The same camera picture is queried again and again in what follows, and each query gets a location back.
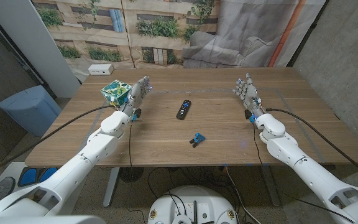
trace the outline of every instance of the tv remote control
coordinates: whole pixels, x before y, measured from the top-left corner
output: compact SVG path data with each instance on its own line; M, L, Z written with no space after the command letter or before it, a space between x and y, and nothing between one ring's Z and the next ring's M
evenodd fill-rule
M190 105L191 105L191 101L190 100L185 100L181 106L180 106L180 109L178 111L178 114L177 114L177 118L180 119L180 120L183 120L185 119L185 116L187 114L187 111L189 110L190 108Z

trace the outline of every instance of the green patterned box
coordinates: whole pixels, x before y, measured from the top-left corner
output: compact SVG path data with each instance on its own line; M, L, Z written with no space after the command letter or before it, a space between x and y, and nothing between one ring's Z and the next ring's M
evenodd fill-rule
M100 90L110 105L121 106L124 104L124 98L127 96L131 86L120 81L114 80L106 87Z

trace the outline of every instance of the robotic arm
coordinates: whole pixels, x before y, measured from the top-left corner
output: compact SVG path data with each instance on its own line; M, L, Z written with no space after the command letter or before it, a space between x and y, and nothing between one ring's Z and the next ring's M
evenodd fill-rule
M14 192L0 201L0 217L43 217L58 215L67 198L89 171L110 156L123 136L134 111L152 88L149 77L140 79L128 93L127 100L89 138L86 146L46 181Z
M263 130L259 137L269 153L291 167L326 208L348 218L330 213L336 223L358 223L358 187L342 182L298 147L284 124L265 112L248 73L247 81L238 80L233 92L243 101L251 122Z

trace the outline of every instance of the mural backdrop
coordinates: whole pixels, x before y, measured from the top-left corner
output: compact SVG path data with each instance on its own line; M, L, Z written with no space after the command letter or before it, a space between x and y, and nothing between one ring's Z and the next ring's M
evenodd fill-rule
M81 81L114 69L284 67L325 0L32 0Z

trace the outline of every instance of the white power outlet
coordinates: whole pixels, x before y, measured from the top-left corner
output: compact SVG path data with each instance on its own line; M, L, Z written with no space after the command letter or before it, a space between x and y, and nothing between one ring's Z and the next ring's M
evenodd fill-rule
M114 69L111 64L94 64L88 70L91 75L110 75Z

